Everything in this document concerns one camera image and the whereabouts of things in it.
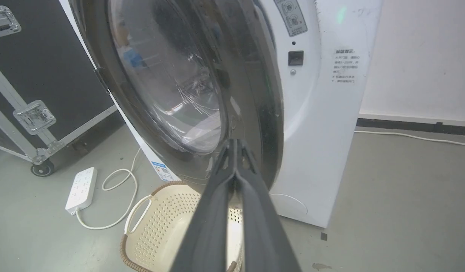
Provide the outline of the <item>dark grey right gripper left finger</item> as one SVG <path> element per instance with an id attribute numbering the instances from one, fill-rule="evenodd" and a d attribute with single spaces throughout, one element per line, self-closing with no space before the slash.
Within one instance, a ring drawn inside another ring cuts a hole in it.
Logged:
<path id="1" fill-rule="evenodd" d="M 170 271 L 227 271 L 228 213 L 235 191 L 234 148 L 233 139 L 222 147 Z"/>

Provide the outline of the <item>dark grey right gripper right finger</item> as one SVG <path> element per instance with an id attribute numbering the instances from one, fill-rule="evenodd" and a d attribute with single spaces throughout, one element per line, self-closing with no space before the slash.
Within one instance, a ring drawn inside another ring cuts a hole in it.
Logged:
<path id="1" fill-rule="evenodd" d="M 235 141 L 235 181 L 243 202 L 244 271 L 299 272 L 269 189 L 246 142 Z"/>

